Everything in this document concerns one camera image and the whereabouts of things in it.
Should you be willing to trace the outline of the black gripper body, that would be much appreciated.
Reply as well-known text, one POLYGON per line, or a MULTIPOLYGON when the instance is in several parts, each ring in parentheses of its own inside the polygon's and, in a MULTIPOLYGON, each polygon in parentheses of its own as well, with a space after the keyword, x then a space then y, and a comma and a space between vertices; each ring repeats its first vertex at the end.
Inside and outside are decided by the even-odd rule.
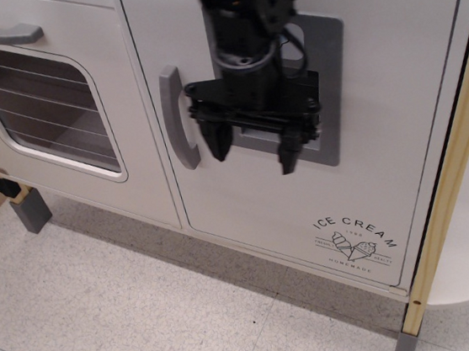
POLYGON ((226 122, 281 135, 297 128, 304 142, 319 137, 318 82, 307 71, 290 72, 282 67, 279 54, 264 68, 252 72, 222 69, 214 80, 192 82, 185 86, 191 99, 190 117, 226 122))

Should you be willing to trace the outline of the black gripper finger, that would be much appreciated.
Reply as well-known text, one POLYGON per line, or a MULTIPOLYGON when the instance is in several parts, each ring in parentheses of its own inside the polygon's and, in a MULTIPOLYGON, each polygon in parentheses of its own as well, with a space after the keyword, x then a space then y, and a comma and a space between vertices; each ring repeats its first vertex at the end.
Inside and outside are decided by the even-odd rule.
POLYGON ((224 161, 232 146, 232 126, 224 122, 200 120, 200 133, 211 154, 218 161, 224 161))
POLYGON ((303 150, 303 145, 301 131, 297 128, 285 129, 280 135, 280 144, 277 151, 284 175, 295 171, 296 162, 303 150))

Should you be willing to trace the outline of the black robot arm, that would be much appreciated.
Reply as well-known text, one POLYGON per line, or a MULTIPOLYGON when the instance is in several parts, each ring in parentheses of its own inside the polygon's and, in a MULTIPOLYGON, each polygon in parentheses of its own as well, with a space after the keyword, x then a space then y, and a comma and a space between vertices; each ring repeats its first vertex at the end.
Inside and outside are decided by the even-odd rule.
POLYGON ((307 58, 293 72, 283 67, 283 40, 304 49, 286 28, 296 15, 295 0, 200 1, 221 75, 185 86, 191 118, 219 161, 231 149, 235 127, 278 134, 282 173, 293 173, 302 147, 318 138, 320 120, 317 82, 306 74, 307 58))

